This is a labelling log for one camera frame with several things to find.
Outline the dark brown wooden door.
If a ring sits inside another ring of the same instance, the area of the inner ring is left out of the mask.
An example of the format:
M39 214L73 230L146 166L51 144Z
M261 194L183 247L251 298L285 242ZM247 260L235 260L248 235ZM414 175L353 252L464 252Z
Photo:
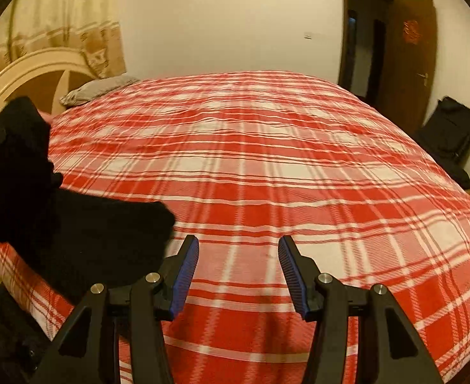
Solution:
M338 85L413 135L435 77L434 0L342 0L342 19Z

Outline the red white plaid bedspread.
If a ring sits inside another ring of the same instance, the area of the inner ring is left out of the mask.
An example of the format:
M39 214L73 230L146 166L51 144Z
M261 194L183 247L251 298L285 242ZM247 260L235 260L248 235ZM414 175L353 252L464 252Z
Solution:
M177 383L303 379L315 327L280 268L285 235L342 283L387 286L443 381L469 364L470 195L336 84L282 71L173 77L40 115L62 188L161 202L175 217L165 254L199 240L183 311L163 325ZM75 304L7 243L0 277L54 338Z

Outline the black pants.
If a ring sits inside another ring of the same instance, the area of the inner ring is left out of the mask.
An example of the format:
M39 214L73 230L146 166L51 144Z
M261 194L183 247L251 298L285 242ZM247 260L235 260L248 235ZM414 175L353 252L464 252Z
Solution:
M70 303L156 271L175 217L161 202L72 192L48 157L50 124L27 97L0 113L0 243Z

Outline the grey striped pillow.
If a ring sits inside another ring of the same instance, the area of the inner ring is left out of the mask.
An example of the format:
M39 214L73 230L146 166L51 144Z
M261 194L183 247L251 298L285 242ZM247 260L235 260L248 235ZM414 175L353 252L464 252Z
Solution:
M132 76L113 76L92 80L83 84L80 88L68 92L68 94L60 99L60 103L65 108L80 106L138 81L139 79Z

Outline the cream wooden headboard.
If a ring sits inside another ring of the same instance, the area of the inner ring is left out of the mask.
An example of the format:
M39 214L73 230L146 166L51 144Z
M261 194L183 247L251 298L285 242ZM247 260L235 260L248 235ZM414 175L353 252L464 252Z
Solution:
M0 72L0 112L11 100L27 96L39 110L58 115L66 110L61 99L95 78L78 50L50 48L29 53Z

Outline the black folding chair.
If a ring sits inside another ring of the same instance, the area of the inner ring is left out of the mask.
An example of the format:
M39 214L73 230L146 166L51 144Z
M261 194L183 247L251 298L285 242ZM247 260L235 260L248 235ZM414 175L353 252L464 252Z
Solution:
M470 190L463 169L470 150L470 108L445 96L413 139L463 190Z

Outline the beige patterned curtain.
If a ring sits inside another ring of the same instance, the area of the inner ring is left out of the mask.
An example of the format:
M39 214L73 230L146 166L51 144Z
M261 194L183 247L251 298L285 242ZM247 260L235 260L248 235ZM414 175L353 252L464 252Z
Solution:
M94 76L126 72L117 0L12 0L0 16L0 72L38 50L78 50Z

